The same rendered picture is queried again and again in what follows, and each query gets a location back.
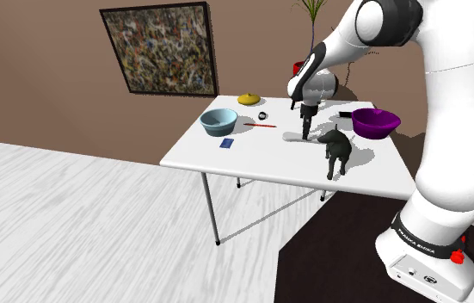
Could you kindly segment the black dog figure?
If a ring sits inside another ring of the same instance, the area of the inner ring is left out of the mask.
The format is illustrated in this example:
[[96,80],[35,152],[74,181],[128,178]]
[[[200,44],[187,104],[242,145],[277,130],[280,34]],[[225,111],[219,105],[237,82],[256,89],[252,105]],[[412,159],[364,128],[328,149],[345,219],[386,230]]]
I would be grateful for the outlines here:
[[346,164],[352,152],[352,145],[348,137],[335,125],[332,130],[320,136],[317,141],[326,145],[325,157],[329,160],[327,178],[329,180],[333,178],[336,160],[341,161],[340,174],[344,176],[346,174]]

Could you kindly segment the framed abstract wall picture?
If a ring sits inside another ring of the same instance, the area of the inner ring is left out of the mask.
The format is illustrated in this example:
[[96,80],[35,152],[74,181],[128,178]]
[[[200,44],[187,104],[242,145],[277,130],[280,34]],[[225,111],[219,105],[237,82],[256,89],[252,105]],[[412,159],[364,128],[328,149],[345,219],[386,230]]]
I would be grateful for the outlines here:
[[219,94],[207,2],[99,12],[130,93],[195,97]]

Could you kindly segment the light blue bowl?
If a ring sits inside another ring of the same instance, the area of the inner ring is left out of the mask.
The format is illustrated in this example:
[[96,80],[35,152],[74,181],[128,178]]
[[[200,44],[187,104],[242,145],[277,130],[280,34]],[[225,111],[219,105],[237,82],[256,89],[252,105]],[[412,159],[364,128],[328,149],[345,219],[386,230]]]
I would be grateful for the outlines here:
[[228,108],[208,110],[200,116],[200,124],[213,137],[226,136],[234,130],[238,113]]

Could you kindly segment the white table with metal legs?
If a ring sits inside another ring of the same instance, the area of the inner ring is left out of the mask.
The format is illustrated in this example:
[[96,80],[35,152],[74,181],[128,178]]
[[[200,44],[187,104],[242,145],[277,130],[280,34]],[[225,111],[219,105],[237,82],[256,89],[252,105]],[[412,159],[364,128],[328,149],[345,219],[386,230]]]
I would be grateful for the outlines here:
[[[392,139],[364,139],[356,135],[349,120],[339,117],[340,111],[370,108],[371,102],[327,101],[314,117],[317,127],[306,141],[287,142],[285,132],[301,132],[299,112],[290,108],[288,98],[264,97],[254,106],[244,106],[236,96],[217,96],[209,109],[228,108],[238,113],[229,149],[220,148],[222,138],[206,133],[199,121],[178,139],[162,158],[164,167],[198,171],[264,182],[282,183],[322,193],[343,191],[406,201],[415,183]],[[258,114],[268,116],[260,120]],[[243,123],[276,125],[247,127]],[[326,177],[328,163],[325,147],[315,141],[321,133],[337,125],[353,144],[347,173]]]

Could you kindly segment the purple bowl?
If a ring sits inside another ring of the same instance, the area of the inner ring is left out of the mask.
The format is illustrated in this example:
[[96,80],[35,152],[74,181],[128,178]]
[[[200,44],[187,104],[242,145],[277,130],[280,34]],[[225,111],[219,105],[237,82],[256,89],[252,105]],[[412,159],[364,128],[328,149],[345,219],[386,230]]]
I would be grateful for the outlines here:
[[359,108],[351,113],[353,130],[365,139],[384,139],[400,124],[400,118],[383,109]]

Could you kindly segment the dark robot stand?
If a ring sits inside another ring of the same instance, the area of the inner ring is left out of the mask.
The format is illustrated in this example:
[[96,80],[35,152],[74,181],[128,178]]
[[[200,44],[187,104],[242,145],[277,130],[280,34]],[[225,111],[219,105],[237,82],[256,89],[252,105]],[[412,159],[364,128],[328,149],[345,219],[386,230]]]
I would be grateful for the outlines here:
[[[274,303],[433,303],[393,281],[375,249],[403,205],[335,193],[280,250]],[[467,254],[474,261],[474,226]]]

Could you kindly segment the yellow round lid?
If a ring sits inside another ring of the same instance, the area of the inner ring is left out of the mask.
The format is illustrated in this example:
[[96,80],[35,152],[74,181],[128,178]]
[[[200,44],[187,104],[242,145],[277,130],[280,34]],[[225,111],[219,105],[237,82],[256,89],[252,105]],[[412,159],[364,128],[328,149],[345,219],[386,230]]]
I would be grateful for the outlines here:
[[246,106],[257,104],[260,100],[261,98],[257,94],[252,93],[246,93],[237,98],[238,103]]

